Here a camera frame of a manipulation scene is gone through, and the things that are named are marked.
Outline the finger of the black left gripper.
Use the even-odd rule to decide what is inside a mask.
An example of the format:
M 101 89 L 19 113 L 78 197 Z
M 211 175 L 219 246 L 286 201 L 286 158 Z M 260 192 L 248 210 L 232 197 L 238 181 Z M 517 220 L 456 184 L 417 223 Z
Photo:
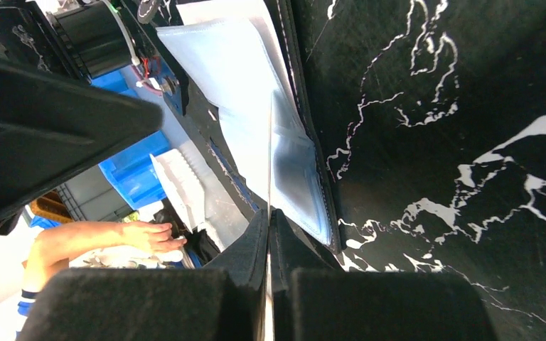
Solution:
M 162 123 L 151 102 L 0 60 L 0 225 Z

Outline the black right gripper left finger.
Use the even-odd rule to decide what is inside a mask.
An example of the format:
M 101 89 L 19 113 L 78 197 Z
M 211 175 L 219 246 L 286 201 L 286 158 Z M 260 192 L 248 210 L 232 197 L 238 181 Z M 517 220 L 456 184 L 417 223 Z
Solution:
M 199 269 L 87 269 L 56 275 L 20 340 L 259 340 L 268 215 Z

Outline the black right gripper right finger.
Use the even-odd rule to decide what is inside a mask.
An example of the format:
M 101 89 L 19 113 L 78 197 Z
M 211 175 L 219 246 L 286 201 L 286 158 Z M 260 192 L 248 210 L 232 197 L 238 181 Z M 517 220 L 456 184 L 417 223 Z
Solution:
M 481 299 L 446 274 L 346 272 L 270 218 L 276 340 L 495 340 Z

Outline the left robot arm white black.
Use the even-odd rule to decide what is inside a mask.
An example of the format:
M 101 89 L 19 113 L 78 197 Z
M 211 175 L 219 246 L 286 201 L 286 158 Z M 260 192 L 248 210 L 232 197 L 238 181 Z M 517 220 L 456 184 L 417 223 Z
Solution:
M 90 80 L 132 59 L 105 1 L 62 16 L 0 1 L 0 228 L 24 205 L 161 128 L 150 102 Z

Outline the person's bare forearm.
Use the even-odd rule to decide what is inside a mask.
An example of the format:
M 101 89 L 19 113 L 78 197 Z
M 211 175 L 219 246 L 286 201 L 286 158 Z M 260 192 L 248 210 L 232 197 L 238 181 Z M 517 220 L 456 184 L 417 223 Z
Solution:
M 25 261 L 21 289 L 37 293 L 71 260 L 93 249 L 116 247 L 126 241 L 120 222 L 74 222 L 43 230 L 34 239 Z

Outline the person's bare hand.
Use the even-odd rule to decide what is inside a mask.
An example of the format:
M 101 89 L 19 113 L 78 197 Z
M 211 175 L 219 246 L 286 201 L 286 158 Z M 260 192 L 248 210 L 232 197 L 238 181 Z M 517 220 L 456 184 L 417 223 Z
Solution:
M 174 239 L 171 223 L 152 224 L 129 222 L 122 225 L 122 239 L 125 245 L 136 247 L 149 254 L 163 254 L 183 248 L 185 238 Z

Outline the blue bin under table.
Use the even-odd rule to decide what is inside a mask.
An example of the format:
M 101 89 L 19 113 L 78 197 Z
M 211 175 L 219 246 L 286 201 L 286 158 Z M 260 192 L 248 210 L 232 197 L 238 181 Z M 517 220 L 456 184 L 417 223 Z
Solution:
M 151 158 L 171 150 L 157 131 L 55 187 L 45 197 L 60 200 L 73 221 L 117 221 L 166 194 Z

